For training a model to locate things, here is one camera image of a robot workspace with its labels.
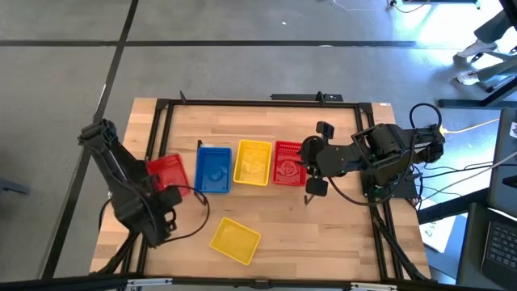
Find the red plastic basket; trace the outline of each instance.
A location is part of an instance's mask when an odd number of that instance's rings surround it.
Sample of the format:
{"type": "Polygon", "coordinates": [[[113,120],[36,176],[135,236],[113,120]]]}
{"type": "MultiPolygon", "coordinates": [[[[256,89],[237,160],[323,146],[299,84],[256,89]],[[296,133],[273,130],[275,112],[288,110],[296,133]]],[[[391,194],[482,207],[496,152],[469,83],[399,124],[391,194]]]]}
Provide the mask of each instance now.
{"type": "Polygon", "coordinates": [[[301,143],[291,141],[277,141],[275,143],[275,162],[273,166],[273,183],[304,186],[305,169],[296,162],[301,160],[298,151],[301,143]]]}
{"type": "MultiPolygon", "coordinates": [[[[179,154],[172,154],[164,158],[147,163],[147,172],[149,175],[157,175],[159,181],[157,182],[158,191],[163,191],[169,185],[183,185],[188,186],[187,174],[181,162],[179,154]]],[[[188,188],[179,188],[181,196],[185,196],[191,190],[188,188]]]]}

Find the wooden tabletop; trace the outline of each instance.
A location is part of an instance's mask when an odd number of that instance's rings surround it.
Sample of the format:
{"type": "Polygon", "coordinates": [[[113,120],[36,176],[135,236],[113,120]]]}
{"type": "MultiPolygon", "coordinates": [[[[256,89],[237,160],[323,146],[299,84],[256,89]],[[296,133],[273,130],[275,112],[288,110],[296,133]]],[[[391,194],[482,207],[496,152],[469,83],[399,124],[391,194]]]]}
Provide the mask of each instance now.
{"type": "MultiPolygon", "coordinates": [[[[137,98],[132,107],[124,146],[143,159],[156,99],[137,98]]],[[[389,104],[374,103],[376,124],[394,123],[389,104]]],[[[352,143],[357,132],[354,112],[341,108],[262,108],[174,106],[167,154],[179,153],[193,185],[197,141],[230,147],[233,165],[241,139],[303,141],[315,134],[324,120],[335,127],[333,144],[352,143]]],[[[153,158],[158,156],[162,125],[153,158]]],[[[327,197],[315,197],[305,206],[305,189],[270,182],[266,187],[232,182],[228,194],[208,194],[211,214],[196,235],[150,249],[145,274],[230,278],[379,280],[372,221],[368,208],[353,205],[329,188],[327,197]],[[228,217],[262,235],[249,266],[213,250],[209,243],[221,219],[228,217]]],[[[365,200],[359,172],[335,179],[347,195],[365,200]]],[[[416,212],[404,200],[391,200],[397,240],[419,271],[429,276],[416,212]]],[[[206,209],[193,195],[176,208],[178,229],[172,237],[191,233],[204,220],[206,209]]],[[[127,230],[108,206],[99,234],[91,271],[103,267],[126,239],[127,230]]],[[[385,243],[388,272],[393,276],[389,246],[385,243]]],[[[138,251],[133,252],[132,267],[138,251]]]]}

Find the concrete floor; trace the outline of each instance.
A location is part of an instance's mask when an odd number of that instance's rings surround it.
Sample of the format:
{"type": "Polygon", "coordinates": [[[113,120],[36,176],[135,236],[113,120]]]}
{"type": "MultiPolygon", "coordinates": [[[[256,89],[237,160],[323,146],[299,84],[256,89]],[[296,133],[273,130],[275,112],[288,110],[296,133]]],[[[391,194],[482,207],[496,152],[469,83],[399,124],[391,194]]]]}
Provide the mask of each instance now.
{"type": "MultiPolygon", "coordinates": [[[[391,103],[408,127],[416,103],[477,98],[476,86],[452,80],[475,64],[453,59],[472,31],[501,8],[494,1],[432,4],[411,14],[386,10],[383,0],[141,1],[129,40],[414,40],[418,48],[211,47],[126,48],[105,117],[119,135],[135,97],[268,99],[271,93],[340,93],[346,101],[391,103]],[[455,26],[458,15],[461,25],[455,26]]],[[[118,40],[130,0],[0,1],[2,40],[118,40]]],[[[406,4],[409,10],[414,5],[406,4]]],[[[501,50],[515,45],[508,32],[501,50]]],[[[0,281],[40,274],[48,241],[80,153],[76,136],[89,124],[115,48],[0,48],[0,176],[31,188],[0,195],[0,281]]],[[[498,117],[497,111],[443,110],[447,129],[498,117]]],[[[418,114],[418,124],[434,122],[418,114]]],[[[493,157],[497,123],[447,139],[437,165],[462,167],[493,157]]],[[[461,177],[426,185],[439,188],[461,177]]],[[[451,188],[462,194],[488,184],[451,188]]],[[[107,187],[90,164],[57,276],[87,274],[107,187]]],[[[438,195],[436,201],[447,200],[438,195]]]]}

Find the blue basket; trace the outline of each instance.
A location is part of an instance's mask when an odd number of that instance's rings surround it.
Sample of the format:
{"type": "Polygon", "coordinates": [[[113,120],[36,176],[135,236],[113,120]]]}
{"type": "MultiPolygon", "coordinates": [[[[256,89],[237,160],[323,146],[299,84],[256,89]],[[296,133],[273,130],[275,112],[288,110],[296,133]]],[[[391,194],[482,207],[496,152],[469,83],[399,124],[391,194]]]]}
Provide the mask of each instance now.
{"type": "Polygon", "coordinates": [[[195,165],[195,188],[202,192],[228,193],[232,169],[232,149],[200,147],[195,165]]]}

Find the yellow basket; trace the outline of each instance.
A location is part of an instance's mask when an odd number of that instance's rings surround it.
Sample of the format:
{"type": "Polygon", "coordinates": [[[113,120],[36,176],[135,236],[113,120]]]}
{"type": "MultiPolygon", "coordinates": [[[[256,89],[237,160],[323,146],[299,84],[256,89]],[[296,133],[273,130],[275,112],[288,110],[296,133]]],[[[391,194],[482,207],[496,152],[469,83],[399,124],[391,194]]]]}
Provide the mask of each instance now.
{"type": "Polygon", "coordinates": [[[210,242],[210,247],[247,266],[253,258],[259,241],[258,232],[223,217],[210,242]]]}
{"type": "Polygon", "coordinates": [[[270,142],[241,140],[237,151],[235,171],[233,171],[233,181],[266,186],[269,180],[272,147],[270,142]]]}

